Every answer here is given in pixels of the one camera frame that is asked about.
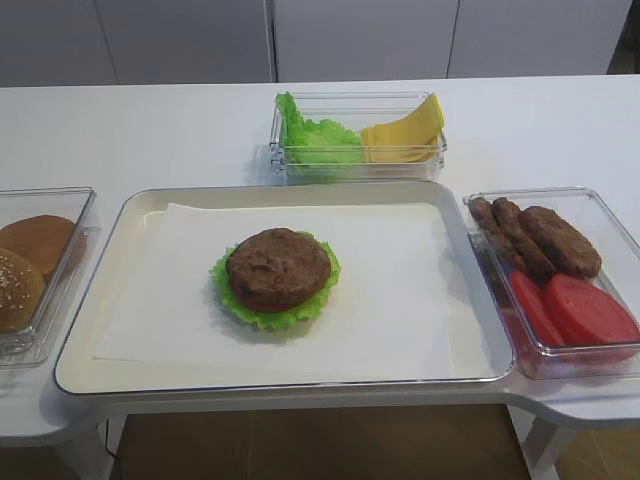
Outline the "green lettuce in box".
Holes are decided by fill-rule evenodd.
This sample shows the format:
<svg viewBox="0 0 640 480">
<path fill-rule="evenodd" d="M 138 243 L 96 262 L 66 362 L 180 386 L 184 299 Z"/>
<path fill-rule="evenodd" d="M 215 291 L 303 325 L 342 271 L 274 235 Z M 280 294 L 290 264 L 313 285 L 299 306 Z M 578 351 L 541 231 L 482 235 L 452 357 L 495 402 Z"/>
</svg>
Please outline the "green lettuce in box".
<svg viewBox="0 0 640 480">
<path fill-rule="evenodd" d="M 291 93 L 277 95 L 283 131 L 280 143 L 297 164 L 356 164 L 363 162 L 361 140 L 337 121 L 304 117 Z"/>
</svg>

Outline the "brown patty on burger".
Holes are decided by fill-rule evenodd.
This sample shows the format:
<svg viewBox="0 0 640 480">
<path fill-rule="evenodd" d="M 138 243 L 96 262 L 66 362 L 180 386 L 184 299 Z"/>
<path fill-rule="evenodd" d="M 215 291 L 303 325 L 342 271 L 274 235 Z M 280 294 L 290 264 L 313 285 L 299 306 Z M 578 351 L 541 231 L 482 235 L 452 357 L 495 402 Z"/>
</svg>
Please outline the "brown patty on burger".
<svg viewBox="0 0 640 480">
<path fill-rule="evenodd" d="M 302 304 L 325 286 L 331 261 L 313 237 L 272 228 L 240 243 L 226 261 L 226 271 L 239 301 Z"/>
</svg>

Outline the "clear bun box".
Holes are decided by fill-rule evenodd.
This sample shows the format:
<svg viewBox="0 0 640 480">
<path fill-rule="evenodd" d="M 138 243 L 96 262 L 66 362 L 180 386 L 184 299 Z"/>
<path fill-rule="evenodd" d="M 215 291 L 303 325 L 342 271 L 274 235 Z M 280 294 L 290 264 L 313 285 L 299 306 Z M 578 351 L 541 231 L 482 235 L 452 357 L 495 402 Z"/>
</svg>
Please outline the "clear bun box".
<svg viewBox="0 0 640 480">
<path fill-rule="evenodd" d="M 55 215 L 76 224 L 50 280 L 45 282 L 31 323 L 22 331 L 1 333 L 1 367 L 25 368 L 49 356 L 69 301 L 82 277 L 99 229 L 92 218 L 96 193 L 89 187 L 17 189 L 1 192 L 1 229 L 38 215 Z"/>
</svg>

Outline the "brown patty middle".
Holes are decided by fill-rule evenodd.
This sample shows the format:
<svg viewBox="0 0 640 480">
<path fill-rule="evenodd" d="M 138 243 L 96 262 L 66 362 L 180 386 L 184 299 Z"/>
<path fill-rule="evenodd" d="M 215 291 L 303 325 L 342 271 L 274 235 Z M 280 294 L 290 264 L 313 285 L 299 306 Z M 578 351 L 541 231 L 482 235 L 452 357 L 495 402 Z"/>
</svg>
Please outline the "brown patty middle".
<svg viewBox="0 0 640 480">
<path fill-rule="evenodd" d="M 502 232 L 522 257 L 530 278 L 539 286 L 544 286 L 557 273 L 557 269 L 521 226 L 520 208 L 506 197 L 494 200 L 491 208 Z"/>
</svg>

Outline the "red tomato slice in burger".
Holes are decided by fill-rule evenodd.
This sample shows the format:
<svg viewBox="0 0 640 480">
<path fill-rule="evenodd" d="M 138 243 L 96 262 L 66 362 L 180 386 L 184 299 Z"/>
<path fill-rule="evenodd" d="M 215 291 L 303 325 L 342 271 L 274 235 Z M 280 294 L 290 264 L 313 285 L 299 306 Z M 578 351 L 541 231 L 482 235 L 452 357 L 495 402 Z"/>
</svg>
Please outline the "red tomato slice in burger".
<svg viewBox="0 0 640 480">
<path fill-rule="evenodd" d="M 261 313 L 278 313 L 293 309 L 300 305 L 298 301 L 267 300 L 266 302 L 257 300 L 241 300 L 240 303 L 247 309 Z"/>
</svg>

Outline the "white serving tray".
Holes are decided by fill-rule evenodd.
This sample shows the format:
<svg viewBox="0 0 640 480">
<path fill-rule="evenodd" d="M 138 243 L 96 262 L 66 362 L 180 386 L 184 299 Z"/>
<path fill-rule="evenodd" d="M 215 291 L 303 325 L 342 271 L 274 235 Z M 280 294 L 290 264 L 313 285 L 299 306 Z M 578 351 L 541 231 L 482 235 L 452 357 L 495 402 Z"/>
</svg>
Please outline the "white serving tray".
<svg viewBox="0 0 640 480">
<path fill-rule="evenodd" d="M 328 243 L 338 283 L 280 332 L 209 272 L 272 227 Z M 157 189 L 125 201 L 55 367 L 76 395 L 324 383 L 491 382 L 510 342 L 453 194 L 434 182 Z"/>
</svg>

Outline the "clear lettuce and cheese box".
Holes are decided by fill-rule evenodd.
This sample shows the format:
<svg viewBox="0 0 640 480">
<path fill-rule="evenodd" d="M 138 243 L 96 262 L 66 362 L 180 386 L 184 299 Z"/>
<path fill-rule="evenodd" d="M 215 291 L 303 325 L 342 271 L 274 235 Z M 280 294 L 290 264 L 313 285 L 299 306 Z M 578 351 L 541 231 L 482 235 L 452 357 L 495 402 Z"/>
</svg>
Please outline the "clear lettuce and cheese box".
<svg viewBox="0 0 640 480">
<path fill-rule="evenodd" d="M 442 131 L 434 154 L 426 161 L 415 163 L 367 163 L 361 131 L 367 127 L 391 123 L 416 109 L 430 94 L 428 92 L 289 92 L 301 114 L 314 121 L 330 119 L 359 135 L 363 162 L 356 164 L 297 164 L 289 159 L 289 151 L 280 143 L 283 131 L 282 115 L 275 96 L 270 133 L 270 162 L 272 171 L 281 175 L 289 185 L 358 181 L 434 180 L 444 167 L 447 141 Z"/>
</svg>

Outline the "red tomato slice front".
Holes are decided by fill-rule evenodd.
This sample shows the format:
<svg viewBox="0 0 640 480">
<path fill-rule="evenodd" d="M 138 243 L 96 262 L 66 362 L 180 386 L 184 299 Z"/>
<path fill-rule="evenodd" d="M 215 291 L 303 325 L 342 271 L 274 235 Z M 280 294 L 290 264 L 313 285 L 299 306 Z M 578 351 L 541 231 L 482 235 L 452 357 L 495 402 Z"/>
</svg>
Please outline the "red tomato slice front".
<svg viewBox="0 0 640 480">
<path fill-rule="evenodd" d="M 570 345 L 636 343 L 639 326 L 610 294 L 593 284 L 556 274 L 543 289 L 544 306 Z"/>
</svg>

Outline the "sesame bun top right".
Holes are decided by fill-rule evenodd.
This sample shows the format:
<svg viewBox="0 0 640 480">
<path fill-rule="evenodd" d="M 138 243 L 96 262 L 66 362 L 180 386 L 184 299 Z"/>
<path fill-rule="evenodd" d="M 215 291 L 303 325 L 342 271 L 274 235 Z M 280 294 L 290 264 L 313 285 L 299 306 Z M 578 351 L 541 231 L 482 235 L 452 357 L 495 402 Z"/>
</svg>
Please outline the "sesame bun top right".
<svg viewBox="0 0 640 480">
<path fill-rule="evenodd" d="M 0 327 L 2 334 L 24 330 L 32 321 L 45 282 L 26 258 L 1 249 Z"/>
</svg>

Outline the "white paper sheet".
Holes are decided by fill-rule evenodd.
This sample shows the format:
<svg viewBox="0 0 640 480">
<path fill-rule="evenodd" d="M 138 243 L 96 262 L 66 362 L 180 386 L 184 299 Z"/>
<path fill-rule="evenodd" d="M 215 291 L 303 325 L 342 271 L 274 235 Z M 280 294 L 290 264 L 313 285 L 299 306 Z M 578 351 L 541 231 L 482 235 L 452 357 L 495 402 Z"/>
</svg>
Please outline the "white paper sheet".
<svg viewBox="0 0 640 480">
<path fill-rule="evenodd" d="M 259 330 L 217 302 L 209 270 L 272 227 L 312 233 L 342 270 L 320 316 Z M 438 210 L 426 204 L 171 206 L 116 299 L 94 357 L 209 367 L 223 384 L 483 377 L 491 369 Z"/>
</svg>

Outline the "yellow cheese slice stack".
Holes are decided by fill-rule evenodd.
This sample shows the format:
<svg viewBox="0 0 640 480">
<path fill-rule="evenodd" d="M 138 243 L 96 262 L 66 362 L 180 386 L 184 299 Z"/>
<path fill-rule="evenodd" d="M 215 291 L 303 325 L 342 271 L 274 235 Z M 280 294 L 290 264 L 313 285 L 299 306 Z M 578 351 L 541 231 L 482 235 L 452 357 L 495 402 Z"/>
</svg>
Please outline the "yellow cheese slice stack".
<svg viewBox="0 0 640 480">
<path fill-rule="evenodd" d="M 365 161 L 379 164 L 426 161 L 439 144 L 444 124 L 439 99 L 436 94 L 429 94 L 407 116 L 361 131 Z"/>
</svg>

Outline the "red tomato slice back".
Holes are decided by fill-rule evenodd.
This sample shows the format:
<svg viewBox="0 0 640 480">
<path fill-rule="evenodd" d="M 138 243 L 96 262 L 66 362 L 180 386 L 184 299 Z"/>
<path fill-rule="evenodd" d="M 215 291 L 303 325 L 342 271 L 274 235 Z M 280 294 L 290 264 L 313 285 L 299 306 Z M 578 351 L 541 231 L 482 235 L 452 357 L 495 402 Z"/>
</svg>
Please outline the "red tomato slice back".
<svg viewBox="0 0 640 480">
<path fill-rule="evenodd" d="M 566 342 L 548 315 L 542 290 L 525 273 L 514 270 L 509 281 L 515 296 L 540 342 L 549 347 L 563 347 Z"/>
</svg>

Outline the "plain bun bottom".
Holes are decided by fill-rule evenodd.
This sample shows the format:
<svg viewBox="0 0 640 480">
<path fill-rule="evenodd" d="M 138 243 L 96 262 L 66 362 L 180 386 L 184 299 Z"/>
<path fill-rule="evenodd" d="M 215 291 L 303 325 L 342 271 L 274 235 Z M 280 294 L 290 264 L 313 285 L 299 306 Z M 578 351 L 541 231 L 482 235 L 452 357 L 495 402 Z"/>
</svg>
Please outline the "plain bun bottom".
<svg viewBox="0 0 640 480">
<path fill-rule="evenodd" d="M 1 229 L 1 248 L 27 259 L 48 282 L 75 227 L 71 220 L 55 215 L 25 218 Z"/>
</svg>

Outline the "clear patty and tomato box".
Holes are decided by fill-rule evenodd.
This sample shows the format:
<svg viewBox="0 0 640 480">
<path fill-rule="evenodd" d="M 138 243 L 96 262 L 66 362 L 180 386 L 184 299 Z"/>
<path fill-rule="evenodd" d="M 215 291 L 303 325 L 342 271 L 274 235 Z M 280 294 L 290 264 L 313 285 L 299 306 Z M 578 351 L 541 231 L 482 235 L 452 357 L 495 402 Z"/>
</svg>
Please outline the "clear patty and tomato box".
<svg viewBox="0 0 640 480">
<path fill-rule="evenodd" d="M 553 188 L 481 192 L 467 196 L 468 230 L 474 253 L 509 340 L 521 372 L 533 379 L 559 379 L 581 376 L 636 373 L 639 370 L 639 341 L 606 345 L 549 347 L 540 342 L 529 324 L 511 287 L 509 276 L 519 270 L 504 262 L 476 224 L 469 202 L 482 197 L 491 204 L 506 197 L 520 210 L 542 206 L 552 210 L 579 230 L 602 259 L 599 274 L 580 279 L 610 294 L 639 326 L 639 245 L 601 197 L 587 188 Z"/>
</svg>

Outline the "green lettuce under patty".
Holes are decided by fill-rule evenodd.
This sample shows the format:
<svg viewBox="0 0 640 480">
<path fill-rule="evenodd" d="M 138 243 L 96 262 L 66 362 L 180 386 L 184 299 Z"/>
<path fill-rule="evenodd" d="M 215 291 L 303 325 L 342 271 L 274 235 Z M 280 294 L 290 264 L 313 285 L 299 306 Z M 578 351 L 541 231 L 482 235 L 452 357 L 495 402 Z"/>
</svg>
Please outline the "green lettuce under patty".
<svg viewBox="0 0 640 480">
<path fill-rule="evenodd" d="M 331 261 L 331 272 L 325 286 L 302 304 L 282 312 L 258 312 L 243 306 L 232 292 L 230 276 L 226 271 L 226 261 L 238 244 L 227 247 L 224 255 L 209 270 L 217 302 L 231 317 L 259 330 L 284 331 L 295 327 L 299 322 L 315 320 L 327 304 L 331 289 L 338 284 L 342 270 L 330 244 L 326 241 L 320 241 L 319 244 Z"/>
</svg>

